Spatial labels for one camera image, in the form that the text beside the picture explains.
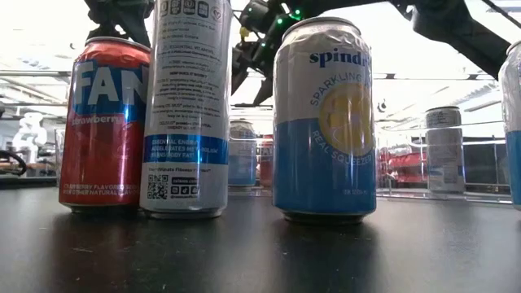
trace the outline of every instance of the lemon graphic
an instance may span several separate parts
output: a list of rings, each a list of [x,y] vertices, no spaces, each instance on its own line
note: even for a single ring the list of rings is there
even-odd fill
[[[373,147],[371,101],[359,84],[337,85],[320,106],[322,135],[335,149],[348,155],[365,155]]]

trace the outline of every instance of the white energy drink can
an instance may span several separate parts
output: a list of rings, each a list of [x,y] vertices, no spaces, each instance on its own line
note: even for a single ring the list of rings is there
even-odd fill
[[[426,135],[429,190],[439,193],[465,191],[462,130],[447,128],[462,124],[459,108],[437,107],[428,110],[425,124],[430,129]]]
[[[226,206],[231,18],[226,0],[155,2],[140,194],[150,216]]]
[[[521,41],[506,51],[506,61],[499,71],[503,92],[506,154],[510,172],[510,193],[514,207],[521,211]]]

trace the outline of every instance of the can rim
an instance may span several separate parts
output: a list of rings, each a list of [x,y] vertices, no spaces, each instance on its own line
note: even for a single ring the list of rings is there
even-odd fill
[[[99,41],[120,42],[120,43],[124,43],[126,45],[131,45],[131,46],[137,47],[139,49],[143,49],[143,50],[145,50],[147,52],[150,52],[150,48],[145,46],[145,45],[143,45],[143,44],[140,44],[138,42],[133,42],[133,41],[130,41],[130,40],[125,40],[125,39],[122,39],[122,38],[119,38],[119,37],[92,37],[92,38],[88,39],[85,42],[85,46],[87,46],[91,42],[99,42]]]
[[[512,49],[514,49],[514,47],[516,47],[517,45],[521,44],[521,40],[517,41],[517,42],[513,42],[512,45],[510,45],[508,47],[508,49],[506,49],[506,55],[508,56],[508,54],[510,54],[510,52],[512,51]]]
[[[433,107],[432,109],[427,110],[426,112],[434,111],[434,110],[444,110],[444,109],[454,109],[459,111],[458,106],[442,106],[442,107]]]
[[[287,37],[287,35],[289,33],[291,33],[292,31],[294,31],[296,28],[299,28],[299,27],[301,27],[303,25],[306,25],[306,24],[312,24],[312,23],[322,22],[322,21],[337,21],[337,22],[340,22],[340,23],[343,23],[343,24],[348,24],[348,25],[354,27],[358,31],[358,33],[361,35],[360,29],[351,20],[346,20],[344,18],[336,17],[336,16],[316,16],[316,17],[308,18],[306,20],[299,21],[296,24],[293,24],[282,35],[282,40],[284,40]]]

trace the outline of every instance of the fanta logo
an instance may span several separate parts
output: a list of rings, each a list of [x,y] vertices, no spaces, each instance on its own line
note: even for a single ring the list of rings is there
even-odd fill
[[[108,66],[97,67],[94,61],[77,63],[72,81],[74,104],[96,105],[102,99],[134,105],[134,93],[147,100],[148,68],[124,70]],[[136,74],[141,72],[141,80]]]

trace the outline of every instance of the table surface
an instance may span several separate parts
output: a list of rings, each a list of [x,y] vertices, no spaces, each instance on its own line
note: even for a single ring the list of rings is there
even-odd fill
[[[379,199],[361,225],[306,226],[233,194],[217,219],[154,221],[72,215],[56,188],[0,190],[0,291],[521,292],[512,208]]]

